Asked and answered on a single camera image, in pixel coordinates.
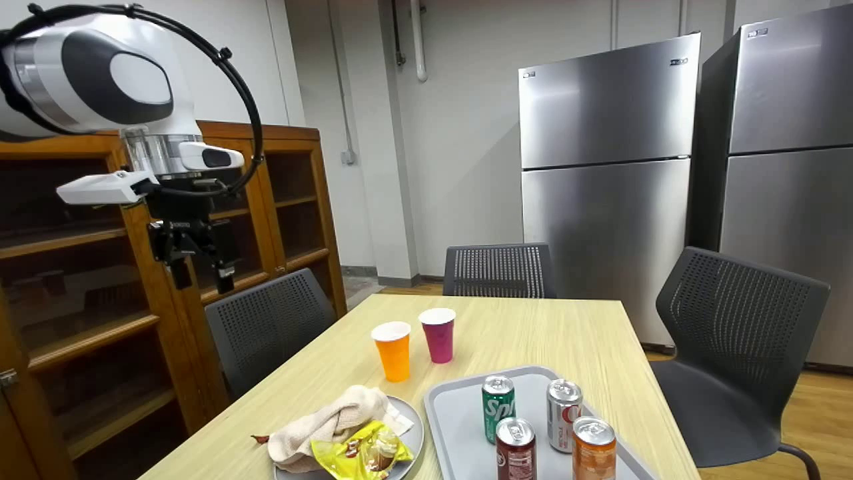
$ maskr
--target green soda can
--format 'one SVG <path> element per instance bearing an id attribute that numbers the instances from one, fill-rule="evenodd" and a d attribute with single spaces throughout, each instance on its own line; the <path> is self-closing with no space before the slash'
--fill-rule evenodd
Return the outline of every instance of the green soda can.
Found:
<path id="1" fill-rule="evenodd" d="M 500 420 L 514 416 L 514 386 L 508 376 L 486 376 L 482 381 L 482 428 L 486 440 L 495 444 Z"/>

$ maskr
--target refrigerator door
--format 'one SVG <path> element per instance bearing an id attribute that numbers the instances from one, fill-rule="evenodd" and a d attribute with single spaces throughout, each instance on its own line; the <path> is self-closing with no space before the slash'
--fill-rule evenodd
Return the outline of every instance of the refrigerator door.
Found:
<path id="1" fill-rule="evenodd" d="M 853 6 L 740 26 L 731 152 L 853 145 Z"/>
<path id="2" fill-rule="evenodd" d="M 656 297 L 684 245 L 691 161 L 526 172 L 526 241 L 548 242 L 558 297 L 620 298 L 640 341 L 671 344 Z"/>
<path id="3" fill-rule="evenodd" d="M 853 365 L 853 146 L 734 157 L 723 253 L 831 286 L 810 361 Z"/>
<path id="4" fill-rule="evenodd" d="M 698 34 L 520 69 L 522 168 L 688 157 Z"/>

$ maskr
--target cable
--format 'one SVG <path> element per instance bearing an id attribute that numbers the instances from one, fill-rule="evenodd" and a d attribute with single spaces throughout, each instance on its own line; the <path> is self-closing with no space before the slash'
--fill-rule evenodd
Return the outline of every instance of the cable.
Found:
<path id="1" fill-rule="evenodd" d="M 347 152 L 353 152 L 353 121 L 349 121 L 349 105 L 347 105 L 347 89 L 343 89 L 343 66 L 341 66 L 341 33 L 338 33 L 338 21 L 335 21 L 335 10 L 333 10 L 333 0 L 326 0 L 326 21 L 327 21 L 327 34 L 330 34 L 330 54 L 335 58 L 335 78 L 338 78 L 338 100 L 341 100 L 341 116 L 343 116 L 343 133 L 347 133 Z"/>
<path id="2" fill-rule="evenodd" d="M 214 44 L 207 44 L 203 34 L 197 34 L 194 29 L 189 29 L 181 21 L 173 21 L 167 17 L 161 17 L 155 10 L 143 10 L 138 2 L 134 6 L 59 6 L 59 8 L 41 8 L 34 2 L 29 2 L 29 18 L 19 21 L 10 29 L 0 33 L 0 50 L 7 49 L 10 44 L 17 44 L 19 38 L 61 25 L 61 21 L 73 21 L 81 17 L 95 17 L 95 13 L 107 13 L 107 17 L 127 17 L 127 18 L 138 18 L 138 21 L 150 21 L 158 25 L 178 38 L 183 38 L 186 44 L 193 44 L 194 49 L 199 49 L 222 73 L 225 78 L 234 86 L 237 97 L 243 100 L 243 108 L 249 112 L 251 121 L 251 133 L 254 133 L 254 154 L 249 164 L 249 172 L 231 182 L 225 185 L 222 189 L 205 189 L 205 193 L 194 193 L 194 189 L 163 189 L 158 194 L 167 194 L 167 198 L 219 198 L 219 194 L 231 194 L 237 189 L 243 189 L 254 173 L 259 172 L 259 164 L 265 161 L 265 128 L 261 128 L 261 116 L 257 108 L 257 100 L 251 97 L 246 80 L 241 78 L 241 73 L 231 66 L 231 50 L 229 49 L 217 49 Z"/>
<path id="3" fill-rule="evenodd" d="M 273 54 L 275 54 L 275 66 L 277 66 L 277 89 L 283 90 L 283 102 L 286 102 L 286 121 L 291 124 L 291 112 L 287 112 L 287 89 L 286 89 L 286 73 L 283 73 L 283 54 L 277 49 L 277 29 L 273 21 L 273 8 L 270 0 L 265 0 L 266 8 L 266 25 L 270 25 L 270 38 L 273 38 Z"/>
<path id="4" fill-rule="evenodd" d="M 611 50 L 618 49 L 618 0 L 611 0 Z"/>

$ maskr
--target paper cup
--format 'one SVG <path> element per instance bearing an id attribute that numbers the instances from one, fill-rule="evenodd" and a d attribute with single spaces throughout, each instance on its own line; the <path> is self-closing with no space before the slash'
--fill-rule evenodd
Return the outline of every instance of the paper cup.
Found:
<path id="1" fill-rule="evenodd" d="M 408 338 L 411 338 L 411 326 L 408 322 L 380 322 L 371 332 L 378 361 L 383 368 L 386 381 L 406 381 L 411 376 L 408 368 Z"/>
<path id="2" fill-rule="evenodd" d="M 422 328 L 430 344 L 431 362 L 450 362 L 452 361 L 452 310 L 424 310 Z"/>

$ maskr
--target chair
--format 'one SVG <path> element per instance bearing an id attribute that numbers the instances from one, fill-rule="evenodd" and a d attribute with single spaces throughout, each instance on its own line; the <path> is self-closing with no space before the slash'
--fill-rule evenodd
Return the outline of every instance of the chair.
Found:
<path id="1" fill-rule="evenodd" d="M 652 362 L 663 398 L 698 468 L 740 464 L 776 452 L 782 412 L 800 378 L 830 286 L 684 248 L 658 293 L 678 357 Z"/>
<path id="2" fill-rule="evenodd" d="M 243 396 L 335 320 L 310 270 L 298 270 L 205 308 L 222 374 Z"/>
<path id="3" fill-rule="evenodd" d="M 444 297 L 554 298 L 548 245 L 452 245 L 444 258 Z"/>

